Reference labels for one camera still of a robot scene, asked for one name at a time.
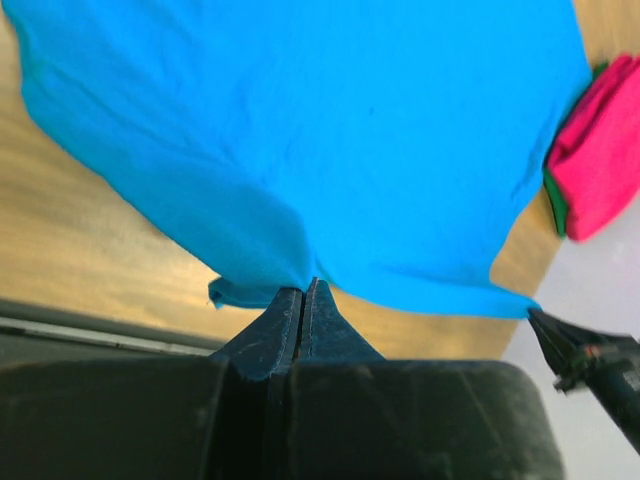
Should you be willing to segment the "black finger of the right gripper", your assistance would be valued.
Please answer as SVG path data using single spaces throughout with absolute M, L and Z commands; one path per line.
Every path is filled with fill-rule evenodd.
M 595 342 L 595 333 L 564 322 L 543 310 L 528 310 L 531 325 L 546 363 L 555 375 L 578 375 L 594 369 L 585 348 Z

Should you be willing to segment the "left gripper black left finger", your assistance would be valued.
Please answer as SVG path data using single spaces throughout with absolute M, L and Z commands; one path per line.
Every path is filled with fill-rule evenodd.
M 240 377 L 250 382 L 287 372 L 297 350 L 302 307 L 300 290 L 281 289 L 264 312 L 212 358 L 228 359 Z

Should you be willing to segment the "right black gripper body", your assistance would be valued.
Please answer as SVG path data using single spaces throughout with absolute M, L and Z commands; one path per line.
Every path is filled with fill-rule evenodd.
M 556 390 L 588 389 L 634 450 L 639 449 L 639 342 L 600 336 L 557 348 Z

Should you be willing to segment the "blue t shirt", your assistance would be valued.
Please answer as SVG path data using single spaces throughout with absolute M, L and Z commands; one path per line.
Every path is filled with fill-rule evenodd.
M 590 69 L 569 1 L 6 1 L 34 122 L 212 268 L 524 318 L 491 281 Z

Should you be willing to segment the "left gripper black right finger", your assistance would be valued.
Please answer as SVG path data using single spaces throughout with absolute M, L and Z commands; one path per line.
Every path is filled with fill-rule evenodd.
M 322 361 L 384 359 L 342 316 L 328 283 L 318 278 L 304 295 L 297 356 Z

